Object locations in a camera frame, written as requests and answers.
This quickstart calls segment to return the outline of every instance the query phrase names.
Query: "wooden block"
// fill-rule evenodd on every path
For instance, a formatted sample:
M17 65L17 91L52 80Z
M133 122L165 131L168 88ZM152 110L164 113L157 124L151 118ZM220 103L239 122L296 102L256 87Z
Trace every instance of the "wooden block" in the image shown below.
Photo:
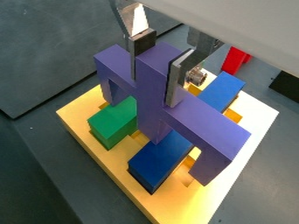
M153 194L191 151L192 143L172 131L159 144L149 142L128 161L128 171Z
M221 113L232 103L244 85L244 81L221 72L212 83L203 89L197 98Z
M242 119L242 115L235 112L232 109L227 109L224 112L224 116L234 122L234 123L239 123L240 119Z
M220 70L234 75L243 64L246 57L247 53L242 52L236 47L232 46L228 50L228 55Z
M248 63L251 59L252 59L252 55L247 54L247 56L243 60L243 64Z
M200 94L200 92L201 92L201 90L192 83L191 83L191 85L188 87L188 91L195 96L197 96Z
M115 107L105 106L89 119L91 133L109 150L136 131L136 100L127 97Z
M103 109L105 106L108 106L108 102L105 101L103 104L100 104L99 108Z

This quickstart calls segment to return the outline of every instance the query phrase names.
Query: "gray floor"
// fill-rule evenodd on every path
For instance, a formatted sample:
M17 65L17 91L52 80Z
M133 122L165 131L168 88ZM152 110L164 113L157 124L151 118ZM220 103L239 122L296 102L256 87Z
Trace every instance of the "gray floor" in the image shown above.
M179 22L145 11L157 34ZM123 32L108 0L0 1L0 109L16 118L95 70Z
M187 31L180 26L159 41L184 50ZM205 68L215 74L228 49L224 45L207 60ZM278 72L252 59L238 73L247 82L244 91L280 113L209 223L298 223L299 104L267 87ZM55 114L97 84L91 75L15 120L13 126L83 223L149 223Z
M11 124L0 114L0 223L80 223Z

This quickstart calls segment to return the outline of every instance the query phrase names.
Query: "red block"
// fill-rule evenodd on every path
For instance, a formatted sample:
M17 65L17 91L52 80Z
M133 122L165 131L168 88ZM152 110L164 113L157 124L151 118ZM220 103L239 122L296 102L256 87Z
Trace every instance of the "red block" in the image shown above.
M251 58L252 58L252 56L251 56L250 54L247 54L247 57L244 58L243 63L244 63L244 64L246 64L246 63L248 63L248 62L250 62L250 60L251 60Z
M221 71L234 75L238 72L244 61L248 62L250 58L250 54L242 52L236 47L232 46L228 50L228 55L221 65Z

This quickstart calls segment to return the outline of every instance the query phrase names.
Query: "block puzzle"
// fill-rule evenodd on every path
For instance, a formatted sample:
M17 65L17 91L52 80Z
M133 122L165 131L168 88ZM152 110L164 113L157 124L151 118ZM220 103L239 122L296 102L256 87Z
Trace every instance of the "block puzzle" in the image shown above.
M127 161L140 151L140 145L147 144L145 136L141 144L137 138L143 134L127 136L111 151L105 151L88 133L87 120L99 112L103 102L101 89L96 86L57 111L59 118L81 147L152 223L208 223L275 120L276 111L250 95L240 93L234 109L243 111L242 125L252 131L252 136L227 170L203 187L192 177L183 182L185 179L177 175L185 177L191 168L187 167L185 171L180 164L163 182L161 189L151 195L127 171Z
M127 97L115 107L105 106L89 119L91 133L109 150L136 131L136 99Z
M228 50L228 55L223 62L220 70L234 75L239 71L242 64L247 63L250 59L251 55L232 46Z
M191 93L175 108L165 106L168 64L180 53L160 43L140 54L135 58L135 81L129 55L120 46L95 55L95 61L105 100L117 105L128 95L135 97L137 128L152 144L175 130L201 150L200 169L192 169L191 175L207 185L238 155L250 133Z
M149 142L128 161L128 171L152 194L192 149L192 143L171 131L159 144Z
M197 98L223 113L244 85L244 81L221 72L212 83L203 89Z

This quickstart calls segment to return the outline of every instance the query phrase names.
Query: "black object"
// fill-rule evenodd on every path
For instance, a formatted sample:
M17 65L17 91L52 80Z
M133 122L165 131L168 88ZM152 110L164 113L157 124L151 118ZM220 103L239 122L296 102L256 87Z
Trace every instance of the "black object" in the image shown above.
M299 102L299 78L290 73L282 71L268 87L295 102Z

